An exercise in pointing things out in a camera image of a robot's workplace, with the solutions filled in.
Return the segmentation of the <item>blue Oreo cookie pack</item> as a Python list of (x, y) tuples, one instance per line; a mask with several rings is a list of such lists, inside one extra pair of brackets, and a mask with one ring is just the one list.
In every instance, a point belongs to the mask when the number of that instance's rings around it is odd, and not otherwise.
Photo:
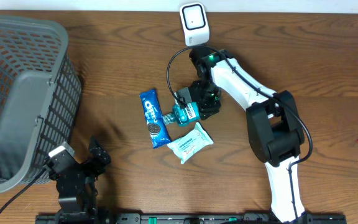
[(152, 140), (153, 148), (156, 149), (170, 143), (172, 140), (168, 134), (163, 114), (154, 89), (143, 92), (139, 95), (144, 110), (147, 129)]

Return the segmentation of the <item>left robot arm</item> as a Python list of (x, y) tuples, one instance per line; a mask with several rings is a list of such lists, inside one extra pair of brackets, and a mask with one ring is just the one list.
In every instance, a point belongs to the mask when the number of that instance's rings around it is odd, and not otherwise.
[(90, 157), (84, 162), (75, 160), (74, 149), (63, 142), (49, 152), (44, 167), (50, 180), (56, 182), (61, 207), (54, 215), (55, 223), (113, 223), (111, 213), (97, 206), (95, 182), (111, 163), (110, 155), (91, 137)]

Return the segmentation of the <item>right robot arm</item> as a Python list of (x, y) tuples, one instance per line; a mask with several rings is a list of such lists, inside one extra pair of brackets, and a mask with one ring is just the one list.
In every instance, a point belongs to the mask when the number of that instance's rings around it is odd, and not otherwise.
[(301, 220), (305, 208), (298, 186), (301, 145), (311, 136), (288, 91), (277, 93), (263, 86), (238, 64), (228, 51), (206, 45), (187, 47), (198, 80), (173, 94), (180, 106), (196, 103), (202, 120), (219, 112), (221, 91), (246, 112), (250, 147), (268, 173), (271, 211), (282, 223)]

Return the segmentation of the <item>teal Listerine mouthwash bottle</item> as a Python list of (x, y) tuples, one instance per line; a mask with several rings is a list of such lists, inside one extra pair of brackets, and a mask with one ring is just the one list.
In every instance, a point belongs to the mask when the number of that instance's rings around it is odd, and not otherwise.
[(163, 122), (165, 125), (176, 123), (179, 126), (186, 126), (200, 118), (198, 105), (192, 102), (185, 108), (181, 108), (178, 104), (173, 105), (172, 112), (163, 116)]

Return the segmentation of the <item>mint green wipes pack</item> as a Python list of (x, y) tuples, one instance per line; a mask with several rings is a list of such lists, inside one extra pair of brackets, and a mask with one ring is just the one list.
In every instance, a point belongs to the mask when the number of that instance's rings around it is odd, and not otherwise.
[(214, 141), (211, 136), (200, 122), (196, 122), (195, 127), (188, 134), (168, 143), (167, 146), (180, 159), (180, 163), (184, 164), (202, 148), (212, 144)]

